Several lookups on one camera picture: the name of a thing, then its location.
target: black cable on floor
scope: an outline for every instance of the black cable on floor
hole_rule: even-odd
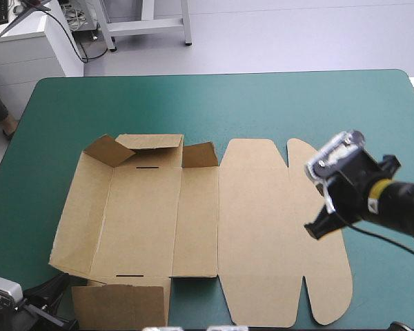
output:
[[[46,15],[48,15],[49,17],[52,17],[59,25],[60,25],[60,28],[63,30],[63,32],[64,32],[64,34],[67,36],[67,38],[68,38],[68,40],[69,40],[69,43],[70,43],[70,45],[72,46],[72,49],[74,50],[74,53],[76,54],[76,56],[78,57],[78,59],[81,61],[81,62],[83,62],[83,63],[88,63],[89,62],[89,60],[95,60],[95,59],[98,59],[99,57],[102,57],[103,55],[105,55],[105,53],[107,53],[107,51],[108,51],[108,49],[106,48],[106,50],[103,52],[103,53],[101,53],[100,55],[98,55],[98,56],[96,56],[96,57],[88,57],[88,55],[86,54],[86,51],[84,50],[84,47],[83,47],[83,45],[81,44],[81,42],[79,42],[79,44],[80,44],[80,46],[81,46],[81,48],[83,48],[83,51],[84,51],[84,54],[85,54],[85,57],[81,57],[81,55],[77,52],[77,50],[75,49],[75,47],[74,47],[74,43],[72,42],[72,40],[70,39],[70,37],[69,37],[69,34],[68,34],[68,32],[66,31],[66,29],[63,27],[63,24],[61,24],[61,22],[56,18],[56,17],[54,17],[54,15],[52,15],[52,14],[50,14],[49,12],[46,12],[45,10],[42,10],[41,8],[38,8],[38,7],[36,7],[36,6],[34,6],[34,5],[32,5],[28,0],[22,0],[25,4],[27,4],[28,6],[31,6],[31,7],[33,7],[33,8],[35,8],[36,10],[38,10],[38,11],[40,11],[40,12],[43,12],[43,13],[45,13]]]

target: cabinet drawer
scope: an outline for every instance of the cabinet drawer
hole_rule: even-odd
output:
[[[56,58],[0,65],[0,86],[38,81],[46,77],[64,77]]]
[[[0,65],[55,57],[46,37],[26,38],[0,43]]]

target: robotic arm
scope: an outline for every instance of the robotic arm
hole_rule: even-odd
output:
[[[414,237],[414,183],[394,181],[397,158],[384,155],[376,162],[364,144],[361,132],[343,131],[305,165],[308,178],[325,198],[316,220],[305,225],[313,238],[345,226],[359,230],[353,223],[362,219]]]

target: black cable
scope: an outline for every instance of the black cable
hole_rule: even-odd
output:
[[[88,57],[88,53],[86,52],[86,49],[84,48],[83,44],[81,43],[81,40],[78,40],[78,44],[80,45],[81,49],[83,50],[83,53],[84,53],[84,58],[83,59],[86,60],[85,63],[88,63],[89,60],[95,60],[95,59],[98,59],[98,58],[102,57],[108,51],[108,49],[106,48],[104,53],[101,53],[100,55],[98,55],[96,57]]]
[[[94,60],[94,59],[98,59],[99,57],[102,57],[103,55],[105,55],[105,53],[107,53],[107,51],[108,51],[108,49],[106,48],[106,50],[102,53],[102,54],[100,54],[100,55],[98,55],[97,57],[88,57],[88,55],[86,54],[86,51],[84,50],[84,47],[81,45],[81,42],[80,42],[80,45],[81,45],[81,47],[83,48],[83,51],[84,51],[84,54],[85,54],[85,56],[86,57],[81,57],[81,55],[77,52],[77,50],[75,49],[75,47],[74,47],[74,43],[72,42],[72,40],[70,40],[70,37],[69,37],[69,34],[68,34],[68,32],[66,31],[66,29],[63,27],[63,24],[61,24],[61,22],[54,16],[54,15],[52,15],[52,14],[50,14],[49,12],[47,12],[47,11],[45,11],[45,10],[42,10],[41,8],[38,8],[37,6],[34,6],[34,5],[32,5],[30,2],[29,2],[29,0],[22,0],[26,5],[28,5],[28,6],[31,6],[31,7],[33,7],[33,8],[35,8],[36,10],[38,10],[38,11],[40,11],[40,12],[44,12],[46,15],[48,15],[49,17],[52,17],[59,25],[60,25],[60,28],[63,30],[63,32],[64,32],[64,34],[67,36],[67,38],[68,38],[68,40],[69,40],[69,43],[70,43],[70,45],[72,46],[72,49],[74,50],[74,53],[76,54],[76,56],[78,57],[78,59],[81,61],[81,62],[83,62],[83,63],[88,63],[89,62],[89,60]]]
[[[401,249],[403,249],[403,250],[405,250],[405,251],[407,251],[408,253],[410,253],[410,254],[412,254],[412,255],[414,255],[414,250],[412,250],[412,249],[410,249],[408,246],[405,246],[404,244],[402,244],[402,243],[398,243],[397,241],[394,241],[394,240],[392,240],[392,239],[389,239],[389,238],[386,238],[386,237],[384,237],[384,236],[382,236],[382,235],[380,235],[380,234],[378,234],[378,233],[374,233],[374,232],[369,232],[369,231],[367,231],[367,230],[364,230],[364,229],[361,229],[361,228],[358,228],[357,226],[354,226],[353,224],[351,224],[351,223],[349,223],[349,222],[347,222],[340,214],[337,214],[338,215],[338,217],[342,220],[342,222],[346,225],[346,226],[348,226],[349,228],[351,228],[351,229],[353,229],[353,230],[355,230],[355,231],[358,231],[358,232],[360,232],[360,233],[363,233],[363,234],[366,234],[367,236],[370,236],[370,237],[375,237],[375,238],[378,238],[378,239],[381,239],[381,240],[383,240],[383,241],[386,241],[386,242],[388,242],[388,243],[390,243],[390,244],[393,244],[393,245],[395,245],[395,246],[397,246],[397,247],[399,247],[399,248],[401,248]]]

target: cardboard box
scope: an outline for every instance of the cardboard box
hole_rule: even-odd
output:
[[[317,321],[339,318],[352,294],[342,234],[317,244],[303,229],[323,204],[300,164],[315,151],[288,143],[291,169],[266,139],[233,139],[221,167],[212,143],[181,134],[88,146],[50,258],[93,281],[72,292],[82,330],[166,324],[170,277],[217,274],[236,324],[292,326],[304,276]]]
[[[183,147],[181,134],[105,135],[81,153],[50,264],[105,284],[141,286],[141,296],[161,307],[148,324],[129,320],[125,329],[113,324],[111,330],[166,324],[169,277],[217,276],[218,194],[212,143]],[[95,317],[123,312],[95,313],[82,303],[95,303],[103,291],[126,303],[140,295],[126,290],[131,297],[120,298],[120,287],[111,292],[110,286],[74,289],[84,330],[108,330],[108,320]]]

